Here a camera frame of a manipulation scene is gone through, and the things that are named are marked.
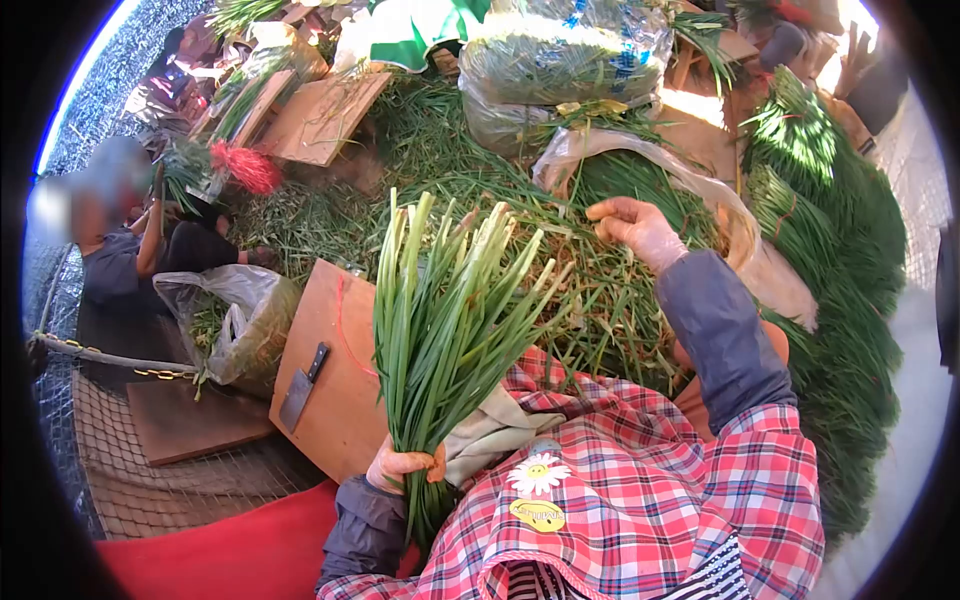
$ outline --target gray sleeve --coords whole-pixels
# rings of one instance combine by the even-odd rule
[[[790,372],[760,325],[753,297],[719,254],[691,252],[654,289],[700,376],[713,435],[755,406],[797,405]]]
[[[95,302],[135,294],[139,287],[140,275],[136,272],[136,254],[133,252],[98,256],[84,265],[84,294]]]
[[[727,5],[727,0],[716,0],[715,9],[717,12],[725,12],[731,21],[735,20],[733,8]],[[733,25],[733,30],[736,31],[736,25]]]
[[[337,524],[324,544],[324,566],[314,588],[347,575],[396,576],[406,550],[403,496],[382,492],[365,475],[350,477],[337,490]]]
[[[773,73],[778,64],[790,64],[804,49],[804,33],[789,21],[778,21],[767,44],[760,50],[760,66]]]

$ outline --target knife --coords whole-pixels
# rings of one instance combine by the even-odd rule
[[[313,358],[313,363],[310,364],[310,369],[307,372],[303,372],[303,369],[297,369],[294,372],[294,378],[290,382],[287,395],[283,398],[283,403],[280,404],[280,422],[291,434],[297,427],[306,400],[313,390],[313,384],[317,382],[317,377],[320,375],[320,370],[324,366],[324,361],[329,353],[330,348],[323,342],[319,343],[317,354]]]

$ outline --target smiley face patch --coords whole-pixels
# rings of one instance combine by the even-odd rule
[[[510,503],[510,514],[542,534],[559,531],[566,525],[564,511],[553,502],[546,500],[517,498]]]

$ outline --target red plaid apron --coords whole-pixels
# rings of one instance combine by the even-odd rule
[[[668,399],[628,381],[578,373],[576,396],[543,391],[544,362],[530,348],[503,384],[524,410],[569,420],[478,473],[421,576],[343,577],[318,597],[506,599],[505,563],[533,560],[589,598],[657,598],[734,532],[754,598],[806,596],[824,534],[796,408],[751,409],[705,444]]]

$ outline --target mesh fence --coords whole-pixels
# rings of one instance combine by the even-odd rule
[[[947,172],[920,96],[910,85],[897,115],[876,138],[871,155],[890,179],[906,225],[907,280],[932,290],[940,228],[950,218]]]
[[[43,325],[44,332],[62,340],[75,339],[83,291],[83,264],[76,248],[45,247],[28,232],[23,272],[25,332]],[[95,382],[90,373],[94,367],[50,353],[34,385],[34,399],[63,493],[96,540],[143,538],[204,525],[324,479],[279,434],[151,467],[125,386],[107,388]]]
[[[66,108],[45,170],[59,174],[83,169],[104,138],[142,131],[143,124],[123,112],[127,97],[160,55],[170,30],[209,12],[213,4],[213,0],[140,0]]]

